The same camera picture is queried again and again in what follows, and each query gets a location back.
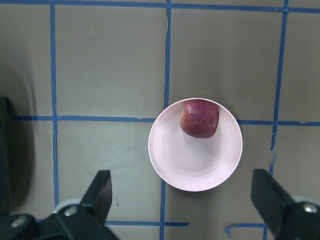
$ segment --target apple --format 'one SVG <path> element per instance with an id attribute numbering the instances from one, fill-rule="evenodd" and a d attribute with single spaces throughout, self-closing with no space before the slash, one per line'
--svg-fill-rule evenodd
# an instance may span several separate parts
<path id="1" fill-rule="evenodd" d="M 200 138 L 211 138 L 217 130 L 219 107 L 204 99 L 188 100 L 182 109 L 180 127 L 188 135 Z"/>

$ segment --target plate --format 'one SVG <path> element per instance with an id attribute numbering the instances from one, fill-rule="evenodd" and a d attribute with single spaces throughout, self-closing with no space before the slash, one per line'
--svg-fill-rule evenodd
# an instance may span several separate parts
<path id="1" fill-rule="evenodd" d="M 219 106 L 219 122 L 211 138 L 187 135 L 180 127 L 184 102 L 203 99 Z M 171 186 L 189 192 L 212 189 L 237 168 L 243 149 L 240 127 L 221 104 L 205 98 L 187 98 L 167 107 L 154 121 L 148 139 L 151 163 Z"/>

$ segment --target blue tape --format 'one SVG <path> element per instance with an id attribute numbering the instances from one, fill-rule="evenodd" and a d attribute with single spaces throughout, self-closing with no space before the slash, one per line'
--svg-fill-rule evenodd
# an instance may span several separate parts
<path id="1" fill-rule="evenodd" d="M 290 7 L 289 13 L 320 14 L 320 8 Z"/>
<path id="2" fill-rule="evenodd" d="M 53 129 L 53 199 L 54 206 L 59 203 L 58 179 L 58 119 L 57 119 L 57 83 L 56 83 L 56 7 L 50 5 L 50 47 L 51 47 L 51 104 Z"/>
<path id="3" fill-rule="evenodd" d="M 156 119 L 153 117 L 137 118 L 125 116 L 57 116 L 59 121 L 107 121 L 107 122 L 133 122 L 133 123 L 153 123 Z"/>
<path id="4" fill-rule="evenodd" d="M 289 7 L 289 0 L 283 0 L 283 8 L 288 9 Z"/>
<path id="5" fill-rule="evenodd" d="M 166 226 L 166 227 L 188 227 L 189 222 L 160 222 L 160 221 L 106 221 L 106 226 Z"/>
<path id="6" fill-rule="evenodd" d="M 0 4 L 22 5 L 66 5 L 66 6 L 106 6 L 106 7 L 136 7 L 136 8 L 170 8 L 170 9 L 203 9 L 225 11 L 252 12 L 284 12 L 320 14 L 320 8 L 288 7 L 288 0 L 284 0 L 284 7 L 275 6 L 238 6 L 238 5 L 210 5 L 210 4 L 181 4 L 160 2 L 128 2 L 128 1 L 89 1 L 89 0 L 0 0 Z"/>
<path id="7" fill-rule="evenodd" d="M 231 229 L 233 228 L 266 228 L 266 224 L 264 223 L 237 223 L 227 226 L 224 231 L 227 236 L 231 237 Z"/>
<path id="8" fill-rule="evenodd" d="M 170 51 L 171 51 L 171 8 L 166 9 L 167 29 L 165 36 L 165 70 L 164 70 L 164 105 L 166 109 L 169 106 L 170 94 Z"/>
<path id="9" fill-rule="evenodd" d="M 307 127 L 320 127 L 320 121 L 278 121 L 278 126 L 307 126 Z"/>
<path id="10" fill-rule="evenodd" d="M 236 10 L 253 12 L 283 12 L 283 7 L 272 6 L 241 6 L 241 5 L 211 5 L 211 4 L 183 4 L 173 3 L 173 9 L 203 9 L 203 10 Z"/>
<path id="11" fill-rule="evenodd" d="M 276 159 L 277 159 L 277 155 L 274 154 L 274 155 L 273 155 L 273 159 L 272 159 L 272 161 L 271 161 L 271 163 L 270 163 L 270 167 L 269 167 L 269 174 L 270 174 L 271 176 L 274 175 L 274 169 L 275 169 Z"/>
<path id="12" fill-rule="evenodd" d="M 66 6 L 106 6 L 106 7 L 136 7 L 136 8 L 166 8 L 166 3 L 160 2 L 128 2 L 128 1 L 90 1 L 90 0 L 0 0 L 0 4 L 25 5 L 66 5 Z"/>
<path id="13" fill-rule="evenodd" d="M 280 38 L 279 60 L 278 60 L 275 99 L 274 99 L 272 139 L 271 139 L 272 152 L 275 151 L 276 138 L 277 138 L 277 132 L 278 132 L 279 101 L 280 101 L 280 91 L 281 91 L 281 83 L 282 83 L 282 72 L 283 72 L 283 65 L 284 65 L 287 16 L 288 14 L 286 12 L 282 14 L 281 38 Z"/>
<path id="14" fill-rule="evenodd" d="M 161 205 L 160 205 L 160 226 L 159 239 L 164 240 L 165 238 L 165 213 L 166 213 L 166 182 L 161 179 Z"/>
<path id="15" fill-rule="evenodd" d="M 53 121 L 52 116 L 11 116 L 13 121 Z"/>
<path id="16" fill-rule="evenodd" d="M 261 121 L 261 120 L 237 120 L 237 123 L 240 125 L 263 125 L 263 126 L 272 126 L 273 121 Z"/>
<path id="17" fill-rule="evenodd" d="M 267 227 L 265 227 L 263 229 L 262 240 L 268 240 L 268 228 Z"/>

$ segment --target screw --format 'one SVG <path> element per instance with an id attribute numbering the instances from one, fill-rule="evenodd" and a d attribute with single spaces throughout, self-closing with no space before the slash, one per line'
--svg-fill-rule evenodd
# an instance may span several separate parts
<path id="1" fill-rule="evenodd" d="M 311 214 L 316 214 L 318 209 L 317 206 L 312 204 L 312 203 L 305 203 L 303 205 L 303 209 L 307 212 L 307 213 L 311 213 Z"/>
<path id="2" fill-rule="evenodd" d="M 18 228 L 18 227 L 22 226 L 23 224 L 25 224 L 26 220 L 27 220 L 26 216 L 21 215 L 11 222 L 11 227 Z"/>
<path id="3" fill-rule="evenodd" d="M 70 217 L 70 216 L 74 215 L 76 212 L 77 212 L 77 206 L 72 205 L 64 211 L 64 215 L 67 217 Z"/>

